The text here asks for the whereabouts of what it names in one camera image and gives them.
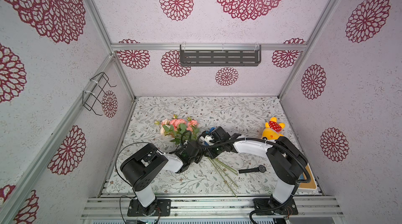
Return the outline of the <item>blue tape dispenser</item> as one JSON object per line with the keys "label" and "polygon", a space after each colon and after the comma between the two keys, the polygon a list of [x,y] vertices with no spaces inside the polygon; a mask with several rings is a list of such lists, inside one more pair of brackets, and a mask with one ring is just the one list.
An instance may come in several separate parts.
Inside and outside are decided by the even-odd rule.
{"label": "blue tape dispenser", "polygon": [[215,130],[216,130],[215,127],[210,128],[210,129],[207,131],[207,135],[208,135],[208,136],[213,136]]}

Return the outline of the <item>pink artificial flower bouquet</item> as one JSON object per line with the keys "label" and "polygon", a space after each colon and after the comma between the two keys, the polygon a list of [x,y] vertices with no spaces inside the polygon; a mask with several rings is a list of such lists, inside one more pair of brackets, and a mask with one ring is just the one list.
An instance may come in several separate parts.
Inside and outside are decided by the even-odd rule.
{"label": "pink artificial flower bouquet", "polygon": [[[180,150],[190,141],[197,140],[203,133],[198,121],[192,118],[174,117],[171,120],[164,119],[159,124],[161,135],[169,137],[176,146],[169,153]],[[237,196],[239,193],[239,185],[236,182],[238,173],[223,160],[229,152],[224,152],[215,159],[204,156],[204,152],[201,160],[191,164],[183,173],[162,171],[156,181],[152,183],[152,188],[158,194],[229,194]]]}

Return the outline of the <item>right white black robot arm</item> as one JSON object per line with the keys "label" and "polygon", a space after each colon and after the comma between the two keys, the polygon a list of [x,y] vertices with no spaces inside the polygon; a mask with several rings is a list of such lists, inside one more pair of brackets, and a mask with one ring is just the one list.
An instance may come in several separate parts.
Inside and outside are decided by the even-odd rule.
{"label": "right white black robot arm", "polygon": [[277,140],[250,138],[239,134],[230,136],[219,127],[211,132],[204,131],[197,138],[197,142],[213,155],[233,152],[267,158],[278,177],[271,195],[276,204],[290,201],[301,183],[309,183],[312,180],[306,168],[308,164],[306,157],[283,136]]}

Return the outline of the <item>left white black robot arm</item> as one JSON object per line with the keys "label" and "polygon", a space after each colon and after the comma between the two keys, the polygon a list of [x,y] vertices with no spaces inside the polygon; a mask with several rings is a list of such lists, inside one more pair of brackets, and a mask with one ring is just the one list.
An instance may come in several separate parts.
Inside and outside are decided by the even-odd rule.
{"label": "left white black robot arm", "polygon": [[151,182],[161,171],[183,173],[193,163],[199,162],[204,152],[198,141],[191,141],[180,150],[172,153],[160,151],[148,143],[120,165],[120,171],[132,187],[137,201],[143,208],[156,203]]}

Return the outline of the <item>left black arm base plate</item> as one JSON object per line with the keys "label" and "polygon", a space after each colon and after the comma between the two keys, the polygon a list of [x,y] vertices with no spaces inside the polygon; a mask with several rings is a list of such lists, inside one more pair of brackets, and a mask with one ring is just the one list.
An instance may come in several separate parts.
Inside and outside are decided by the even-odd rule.
{"label": "left black arm base plate", "polygon": [[130,201],[128,217],[166,217],[170,216],[171,200],[155,199],[148,207],[143,207],[137,199]]}

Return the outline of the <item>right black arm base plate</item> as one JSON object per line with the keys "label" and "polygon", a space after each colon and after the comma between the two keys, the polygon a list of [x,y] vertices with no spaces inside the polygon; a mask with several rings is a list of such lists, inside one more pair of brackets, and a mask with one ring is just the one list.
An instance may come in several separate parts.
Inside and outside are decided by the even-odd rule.
{"label": "right black arm base plate", "polygon": [[280,203],[273,197],[255,198],[253,200],[257,215],[298,215],[298,209],[294,199],[291,197],[284,203]]}

